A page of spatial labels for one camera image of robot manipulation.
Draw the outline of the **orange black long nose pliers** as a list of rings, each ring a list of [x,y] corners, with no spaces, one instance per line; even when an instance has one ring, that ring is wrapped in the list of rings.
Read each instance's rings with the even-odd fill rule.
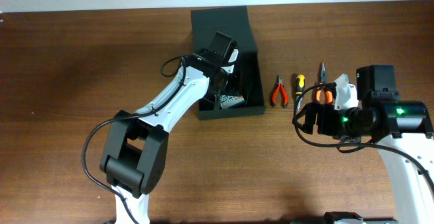
[[[319,84],[327,84],[327,73],[325,64],[320,64],[320,71],[319,71]],[[315,93],[315,102],[321,102],[321,95],[325,95],[325,104],[332,104],[333,101],[333,94],[332,91],[327,86],[322,86],[317,89]]]

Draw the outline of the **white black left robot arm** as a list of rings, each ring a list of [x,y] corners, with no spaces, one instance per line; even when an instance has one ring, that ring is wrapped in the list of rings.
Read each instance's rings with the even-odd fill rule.
[[[116,223],[148,223],[149,194],[159,182],[169,133],[206,94],[226,88],[238,57],[236,41],[217,32],[209,47],[180,57],[174,79],[134,113],[119,111],[110,122],[100,169],[117,192]]]

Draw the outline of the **yellow black stubby screwdriver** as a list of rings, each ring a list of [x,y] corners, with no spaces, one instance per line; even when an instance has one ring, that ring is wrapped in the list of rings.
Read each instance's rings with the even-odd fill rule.
[[[299,111],[301,102],[302,102],[302,93],[305,89],[305,77],[304,75],[297,75],[296,83],[295,83],[295,101],[296,101],[296,110]]]

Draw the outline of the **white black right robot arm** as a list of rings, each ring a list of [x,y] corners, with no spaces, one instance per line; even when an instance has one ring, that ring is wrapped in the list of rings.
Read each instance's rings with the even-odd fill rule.
[[[292,123],[299,138],[315,147],[340,153],[377,149],[387,170],[398,223],[433,222],[433,124],[427,106],[402,100],[395,69],[370,65],[356,70],[356,82],[346,74],[328,82],[321,71],[316,100],[294,108]],[[334,143],[315,143],[305,134],[332,137]]]

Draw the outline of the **silver adjustable wrench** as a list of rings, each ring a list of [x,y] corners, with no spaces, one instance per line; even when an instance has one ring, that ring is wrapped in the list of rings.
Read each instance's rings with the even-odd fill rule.
[[[213,110],[215,110],[215,111],[220,110],[220,97],[221,97],[220,93],[217,93],[217,94],[214,95]]]

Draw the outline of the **red handled small cutting pliers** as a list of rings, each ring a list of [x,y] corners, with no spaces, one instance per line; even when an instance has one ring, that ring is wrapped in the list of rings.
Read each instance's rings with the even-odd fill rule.
[[[288,107],[289,103],[289,96],[285,89],[284,83],[283,83],[283,77],[278,75],[276,77],[276,82],[271,94],[271,106],[276,107],[277,106],[277,97],[281,97],[281,106],[283,108]]]

